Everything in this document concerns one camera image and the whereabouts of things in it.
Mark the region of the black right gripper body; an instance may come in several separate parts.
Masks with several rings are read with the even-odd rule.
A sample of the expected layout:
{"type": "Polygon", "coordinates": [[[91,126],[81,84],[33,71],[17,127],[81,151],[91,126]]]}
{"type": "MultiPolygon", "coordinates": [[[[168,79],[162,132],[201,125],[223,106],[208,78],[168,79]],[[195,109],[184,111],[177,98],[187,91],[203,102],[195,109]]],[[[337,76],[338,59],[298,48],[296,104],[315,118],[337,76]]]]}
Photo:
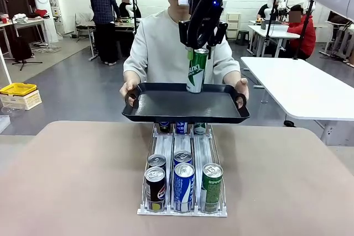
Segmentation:
{"type": "Polygon", "coordinates": [[[189,24],[189,47],[201,48],[220,21],[222,0],[193,0],[193,8],[189,24]]]}

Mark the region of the person's left hand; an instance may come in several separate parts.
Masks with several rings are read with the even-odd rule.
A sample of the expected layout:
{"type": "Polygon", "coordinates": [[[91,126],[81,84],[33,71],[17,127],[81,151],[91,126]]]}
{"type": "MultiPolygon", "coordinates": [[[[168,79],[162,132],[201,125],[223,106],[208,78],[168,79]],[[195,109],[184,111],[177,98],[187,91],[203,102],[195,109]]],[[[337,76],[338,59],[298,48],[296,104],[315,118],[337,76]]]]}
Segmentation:
{"type": "Polygon", "coordinates": [[[248,80],[246,78],[241,78],[235,85],[235,89],[238,93],[245,96],[246,100],[249,100],[249,88],[248,80]]]}

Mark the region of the person's right hand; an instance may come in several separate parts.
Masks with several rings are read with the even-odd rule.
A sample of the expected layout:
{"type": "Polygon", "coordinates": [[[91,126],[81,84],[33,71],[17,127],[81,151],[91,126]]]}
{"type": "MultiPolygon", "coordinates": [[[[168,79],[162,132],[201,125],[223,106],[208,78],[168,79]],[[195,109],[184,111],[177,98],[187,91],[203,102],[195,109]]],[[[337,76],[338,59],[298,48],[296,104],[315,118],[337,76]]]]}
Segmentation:
{"type": "Polygon", "coordinates": [[[139,81],[136,81],[134,79],[126,81],[119,90],[121,96],[125,98],[128,92],[134,90],[138,84],[139,81]]]}

